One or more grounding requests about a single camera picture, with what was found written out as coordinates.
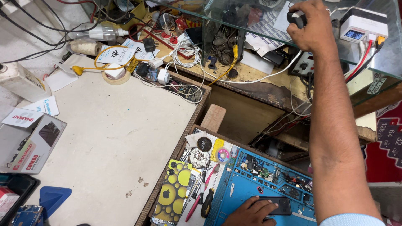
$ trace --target cardboard box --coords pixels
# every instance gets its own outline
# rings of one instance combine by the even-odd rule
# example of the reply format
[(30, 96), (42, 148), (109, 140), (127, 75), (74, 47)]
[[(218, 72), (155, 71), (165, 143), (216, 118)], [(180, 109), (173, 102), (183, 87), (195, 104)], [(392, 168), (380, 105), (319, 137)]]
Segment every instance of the cardboard box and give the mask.
[(38, 174), (67, 123), (48, 114), (14, 109), (0, 127), (0, 173)]
[(0, 220), (11, 209), (20, 196), (8, 189), (6, 186), (0, 186)]

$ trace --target solder wick spool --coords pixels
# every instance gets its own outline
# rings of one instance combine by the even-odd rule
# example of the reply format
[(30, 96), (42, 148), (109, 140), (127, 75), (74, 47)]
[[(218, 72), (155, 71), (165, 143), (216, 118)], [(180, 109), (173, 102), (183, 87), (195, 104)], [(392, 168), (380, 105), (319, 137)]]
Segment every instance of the solder wick spool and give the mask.
[(230, 151), (224, 147), (218, 148), (215, 153), (215, 159), (219, 164), (226, 164), (230, 159)]

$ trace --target black smartphone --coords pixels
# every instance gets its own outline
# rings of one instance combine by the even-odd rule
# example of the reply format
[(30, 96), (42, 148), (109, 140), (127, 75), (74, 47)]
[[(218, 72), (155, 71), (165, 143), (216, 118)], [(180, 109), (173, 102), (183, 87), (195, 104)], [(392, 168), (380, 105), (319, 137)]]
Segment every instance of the black smartphone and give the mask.
[(287, 197), (260, 197), (258, 201), (261, 200), (271, 200), (272, 203), (278, 203), (278, 209), (272, 211), (269, 216), (279, 215), (279, 216), (289, 216), (292, 215), (292, 209), (290, 208), (290, 201)]
[(202, 26), (187, 28), (184, 33), (190, 38), (190, 42), (193, 45), (199, 45), (203, 41)]

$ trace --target blue silicone repair mat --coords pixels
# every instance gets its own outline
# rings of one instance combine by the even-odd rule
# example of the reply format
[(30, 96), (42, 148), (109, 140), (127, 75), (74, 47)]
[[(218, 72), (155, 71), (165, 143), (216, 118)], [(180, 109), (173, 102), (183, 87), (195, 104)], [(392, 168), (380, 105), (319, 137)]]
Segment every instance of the blue silicone repair mat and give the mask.
[(255, 195), (289, 198), (292, 215), (269, 217), (276, 220), (277, 226), (317, 226), (312, 179), (242, 148), (236, 160), (226, 164), (204, 226), (223, 224), (228, 215)]

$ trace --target white work surface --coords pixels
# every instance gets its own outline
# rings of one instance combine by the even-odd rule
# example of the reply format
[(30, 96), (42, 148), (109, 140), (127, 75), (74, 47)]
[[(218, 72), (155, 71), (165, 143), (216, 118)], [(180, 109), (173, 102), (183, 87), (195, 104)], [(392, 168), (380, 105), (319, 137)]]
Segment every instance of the white work surface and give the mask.
[[(73, 55), (64, 64), (93, 66), (93, 60)], [(50, 225), (134, 225), (196, 106), (134, 77), (109, 85), (100, 71), (54, 94), (56, 118), (67, 127), (34, 175), (41, 184), (26, 204), (39, 204), (43, 186), (71, 188)]]

